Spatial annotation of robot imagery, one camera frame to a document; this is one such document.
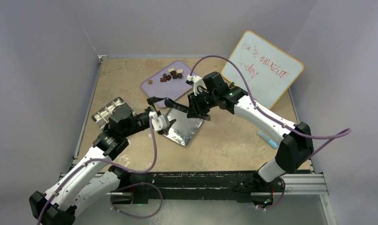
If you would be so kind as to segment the pink divided chocolate tin box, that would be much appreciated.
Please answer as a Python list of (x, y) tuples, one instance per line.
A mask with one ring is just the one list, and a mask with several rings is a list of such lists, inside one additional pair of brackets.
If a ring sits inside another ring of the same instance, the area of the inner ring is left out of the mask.
[(136, 115), (136, 112), (130, 107), (130, 105), (123, 100), (121, 97), (116, 97), (105, 106), (97, 110), (93, 115), (91, 115), (92, 121), (102, 130), (108, 123), (108, 119), (111, 114), (114, 112), (115, 108), (120, 105), (126, 105), (130, 108), (133, 115)]

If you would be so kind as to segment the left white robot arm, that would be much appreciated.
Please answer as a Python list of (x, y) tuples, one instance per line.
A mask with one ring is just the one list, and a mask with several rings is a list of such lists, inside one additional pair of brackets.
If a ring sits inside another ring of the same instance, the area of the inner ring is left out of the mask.
[[(44, 193), (34, 192), (30, 198), (30, 208), (38, 225), (71, 225), (79, 209), (83, 209), (97, 195), (117, 190), (126, 191), (130, 186), (129, 177), (107, 172), (100, 181), (91, 183), (94, 176), (107, 165), (128, 173), (150, 172), (158, 157), (156, 134), (167, 133), (175, 122), (155, 108), (155, 103), (163, 101), (169, 108), (186, 113), (188, 107), (170, 98), (150, 97), (148, 108), (143, 113), (133, 114), (129, 105), (117, 105), (111, 111), (107, 123), (97, 136), (84, 157), (55, 185)], [(153, 160), (144, 170), (130, 169), (114, 162), (128, 146), (128, 137), (149, 129), (153, 142)]]

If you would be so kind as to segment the lavender plastic tray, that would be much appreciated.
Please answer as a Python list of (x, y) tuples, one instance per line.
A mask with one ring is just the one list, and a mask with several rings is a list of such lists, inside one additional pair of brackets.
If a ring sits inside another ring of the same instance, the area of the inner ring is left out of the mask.
[[(177, 78), (161, 82), (160, 79), (163, 74), (170, 75), (168, 72), (169, 68), (174, 68), (176, 71), (179, 69), (183, 70), (183, 78)], [(176, 60), (173, 63), (165, 66), (160, 71), (145, 79), (140, 87), (142, 91), (148, 97), (159, 97), (159, 98), (170, 98), (172, 100), (179, 99), (182, 95), (186, 94), (192, 89), (192, 86), (186, 83), (186, 77), (191, 72), (191, 68), (181, 60)]]

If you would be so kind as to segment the silver square tin lid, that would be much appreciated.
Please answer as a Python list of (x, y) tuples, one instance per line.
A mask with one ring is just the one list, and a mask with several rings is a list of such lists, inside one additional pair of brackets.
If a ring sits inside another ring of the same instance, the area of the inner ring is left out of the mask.
[(182, 146), (190, 143), (203, 124), (202, 119), (187, 118), (186, 113), (173, 108), (169, 109), (166, 115), (169, 120), (176, 122), (170, 127), (168, 134), (163, 136)]

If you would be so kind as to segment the yellow framed whiteboard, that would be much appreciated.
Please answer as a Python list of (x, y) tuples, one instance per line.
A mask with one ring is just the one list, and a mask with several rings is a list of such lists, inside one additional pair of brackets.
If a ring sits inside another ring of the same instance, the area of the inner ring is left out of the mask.
[(244, 32), (223, 67), (228, 81), (246, 90), (261, 105), (272, 109), (304, 70), (304, 64), (256, 33)]

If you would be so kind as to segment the light blue marker pen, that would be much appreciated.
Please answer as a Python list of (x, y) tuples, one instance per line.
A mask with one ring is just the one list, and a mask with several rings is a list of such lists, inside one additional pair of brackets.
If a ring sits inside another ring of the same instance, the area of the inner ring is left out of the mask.
[(262, 138), (266, 143), (268, 143), (272, 148), (277, 149), (278, 144), (275, 143), (269, 136), (267, 136), (264, 132), (261, 130), (257, 131), (257, 135)]

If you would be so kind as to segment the aluminium frame rail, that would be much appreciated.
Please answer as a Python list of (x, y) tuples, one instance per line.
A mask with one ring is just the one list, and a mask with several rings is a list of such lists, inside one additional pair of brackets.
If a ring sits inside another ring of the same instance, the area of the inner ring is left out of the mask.
[(287, 174), (266, 183), (254, 171), (149, 172), (127, 171), (97, 174), (81, 190), (66, 184), (60, 194), (75, 201), (90, 195), (120, 192), (134, 186), (135, 194), (178, 200), (228, 200), (248, 196), (321, 195), (327, 192), (321, 174)]

